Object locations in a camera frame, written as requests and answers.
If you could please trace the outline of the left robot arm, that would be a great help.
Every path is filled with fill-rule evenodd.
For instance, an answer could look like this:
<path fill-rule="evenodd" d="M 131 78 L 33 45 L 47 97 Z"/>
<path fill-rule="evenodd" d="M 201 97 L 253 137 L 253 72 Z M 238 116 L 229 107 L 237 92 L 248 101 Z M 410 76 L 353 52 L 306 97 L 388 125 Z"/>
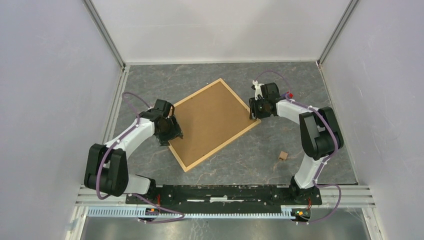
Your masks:
<path fill-rule="evenodd" d="M 128 167 L 131 154 L 151 137 L 156 137 L 160 146 L 169 146 L 171 140 L 183 137 L 172 103 L 158 99 L 154 107 L 139 113 L 117 137 L 93 144 L 88 152 L 84 186 L 95 190 L 100 200 L 136 193 L 145 204 L 153 203 L 157 198 L 155 181 L 129 174 Z"/>

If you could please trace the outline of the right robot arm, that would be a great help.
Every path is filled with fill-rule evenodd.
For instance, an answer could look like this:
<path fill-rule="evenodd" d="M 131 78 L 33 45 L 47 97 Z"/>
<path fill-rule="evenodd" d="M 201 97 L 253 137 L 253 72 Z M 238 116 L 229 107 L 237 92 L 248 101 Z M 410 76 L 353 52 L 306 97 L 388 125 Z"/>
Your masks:
<path fill-rule="evenodd" d="M 290 92 L 281 94 L 275 83 L 252 82 L 254 96 L 249 99 L 250 118 L 271 116 L 288 119 L 299 125 L 304 157 L 292 178 L 289 199 L 302 204 L 309 191 L 317 187 L 318 177 L 329 159 L 344 145 L 343 136 L 331 107 L 316 108 L 300 103 Z"/>

